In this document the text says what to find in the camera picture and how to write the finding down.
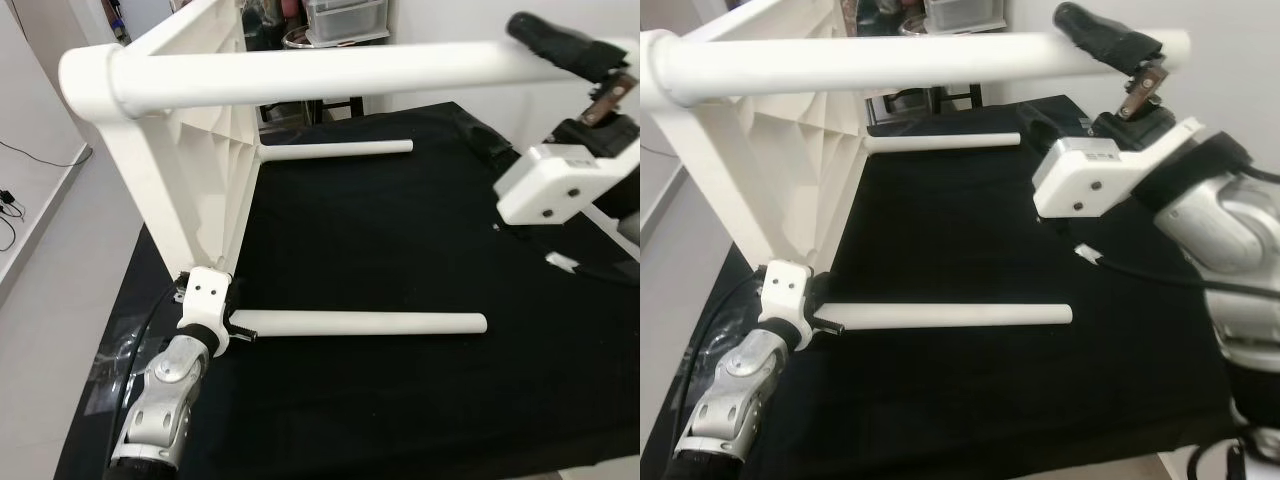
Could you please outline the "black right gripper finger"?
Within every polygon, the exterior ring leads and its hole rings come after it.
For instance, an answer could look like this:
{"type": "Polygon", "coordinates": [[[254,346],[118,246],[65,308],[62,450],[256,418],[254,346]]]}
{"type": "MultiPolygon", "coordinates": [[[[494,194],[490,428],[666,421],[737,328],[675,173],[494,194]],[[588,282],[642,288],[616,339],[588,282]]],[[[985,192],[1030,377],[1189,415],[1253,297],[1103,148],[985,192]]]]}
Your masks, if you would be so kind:
{"type": "Polygon", "coordinates": [[[536,56],[591,83],[602,83],[623,69],[623,49],[529,12],[517,12],[508,19],[507,35],[536,56]]]}
{"type": "Polygon", "coordinates": [[[1060,3],[1053,9],[1053,26],[1075,47],[1125,76],[1138,76],[1166,59],[1158,40],[1076,3],[1060,3]]]}

